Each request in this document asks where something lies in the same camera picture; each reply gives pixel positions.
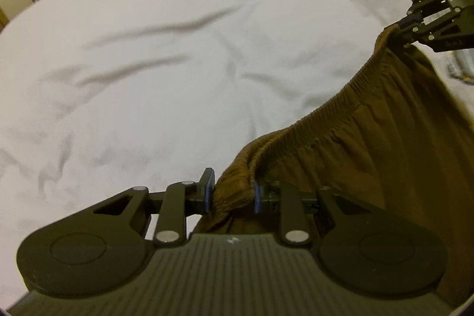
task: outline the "black plastic part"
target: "black plastic part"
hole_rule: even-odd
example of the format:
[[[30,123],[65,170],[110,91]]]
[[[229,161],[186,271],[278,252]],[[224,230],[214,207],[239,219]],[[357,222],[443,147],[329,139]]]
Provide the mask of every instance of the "black plastic part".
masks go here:
[[[145,210],[148,214],[158,214],[163,204],[164,195],[166,192],[155,192],[148,195]]]
[[[305,246],[312,242],[310,227],[300,193],[295,185],[284,182],[272,182],[269,188],[280,194],[280,240],[289,246]],[[306,239],[293,241],[289,235],[293,232],[307,234]]]
[[[337,282],[388,298],[418,295],[438,284],[447,254],[431,232],[332,188],[319,190],[318,199],[315,222],[322,239],[313,253]]]
[[[212,168],[206,168],[199,180],[196,193],[198,197],[202,197],[202,204],[196,200],[196,212],[209,213],[212,208],[212,193],[214,192],[215,173]]]
[[[448,316],[434,293],[380,300],[338,285],[306,248],[274,235],[191,235],[158,248],[146,268],[119,288],[86,299],[35,291],[12,316]]]
[[[153,237],[155,245],[176,245],[186,241],[186,191],[194,193],[196,183],[184,185],[177,182],[166,189]],[[176,235],[176,237],[166,237],[166,234]]]
[[[278,214],[280,212],[280,190],[278,186],[272,188],[272,184],[273,183],[267,183],[263,180],[258,181],[260,201],[258,206],[254,206],[254,213]],[[305,214],[316,214],[319,212],[318,198],[315,192],[299,191],[298,193]]]
[[[17,252],[27,288],[50,296],[109,291],[141,269],[152,244],[143,206],[148,190],[129,189],[28,236]]]
[[[474,0],[412,0],[407,16],[397,22],[396,43],[420,42],[435,52],[474,48]],[[438,12],[443,15],[425,24]]]

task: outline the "bed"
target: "bed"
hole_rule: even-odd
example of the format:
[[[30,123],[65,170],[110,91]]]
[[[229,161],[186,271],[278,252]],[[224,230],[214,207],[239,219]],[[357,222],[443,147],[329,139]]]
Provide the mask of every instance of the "bed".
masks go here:
[[[0,34],[0,306],[32,231],[142,185],[219,176],[314,110],[410,0],[40,0]],[[474,113],[470,86],[450,79]],[[188,218],[188,231],[198,218]]]

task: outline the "black ribbed surface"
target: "black ribbed surface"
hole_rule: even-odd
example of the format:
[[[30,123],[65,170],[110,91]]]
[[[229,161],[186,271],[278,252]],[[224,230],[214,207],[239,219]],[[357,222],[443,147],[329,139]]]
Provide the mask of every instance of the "black ribbed surface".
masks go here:
[[[114,292],[64,300],[32,292],[12,316],[446,316],[434,294],[383,301],[356,295],[323,274],[307,250],[272,235],[193,235],[161,249],[140,276]]]

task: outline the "brown pants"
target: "brown pants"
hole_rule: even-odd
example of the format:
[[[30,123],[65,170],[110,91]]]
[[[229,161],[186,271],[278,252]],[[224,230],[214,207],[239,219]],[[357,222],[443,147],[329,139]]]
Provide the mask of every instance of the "brown pants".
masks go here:
[[[429,60],[378,37],[372,57],[330,101],[245,146],[216,184],[196,232],[275,232],[252,215],[253,182],[311,192],[336,187],[435,232],[448,249],[438,294],[451,305],[474,289],[474,133]]]

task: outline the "silver rivet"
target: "silver rivet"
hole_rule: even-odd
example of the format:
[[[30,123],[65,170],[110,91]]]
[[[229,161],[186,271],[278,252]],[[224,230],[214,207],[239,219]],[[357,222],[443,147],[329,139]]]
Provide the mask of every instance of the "silver rivet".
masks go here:
[[[292,243],[304,243],[310,235],[305,231],[294,230],[286,233],[285,238]]]
[[[156,234],[156,239],[162,243],[173,243],[179,239],[179,233],[175,231],[161,231]]]
[[[229,237],[229,238],[227,239],[227,242],[228,242],[229,244],[235,244],[235,243],[238,243],[239,241],[240,241],[240,240],[238,239],[238,237],[235,237],[235,236]]]

